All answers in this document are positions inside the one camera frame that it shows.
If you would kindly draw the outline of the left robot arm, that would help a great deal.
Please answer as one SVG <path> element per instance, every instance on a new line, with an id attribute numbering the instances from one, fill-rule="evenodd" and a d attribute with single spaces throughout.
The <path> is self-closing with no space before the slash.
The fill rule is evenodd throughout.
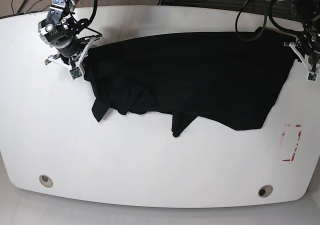
<path id="1" fill-rule="evenodd" d="M 320 71 L 320 0 L 287 0 L 296 10 L 303 31 L 284 28 L 276 23 L 273 5 L 277 1 L 271 0 L 269 3 L 269 20 L 278 30 L 296 36 L 296 42 L 286 43 L 285 46 L 290 47 L 306 67 L 307 79 L 316 81 Z"/>

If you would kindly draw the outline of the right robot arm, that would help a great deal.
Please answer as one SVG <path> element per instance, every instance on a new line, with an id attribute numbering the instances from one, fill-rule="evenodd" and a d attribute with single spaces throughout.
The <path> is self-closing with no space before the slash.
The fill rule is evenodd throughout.
<path id="1" fill-rule="evenodd" d="M 85 75 L 83 61 L 93 43 L 102 34 L 89 28 L 93 22 L 98 0 L 93 0 L 90 18 L 76 20 L 74 10 L 80 0 L 51 0 L 46 19 L 38 24 L 38 35 L 45 44 L 57 50 L 44 61 L 45 65 L 55 63 L 66 68 L 72 79 Z"/>

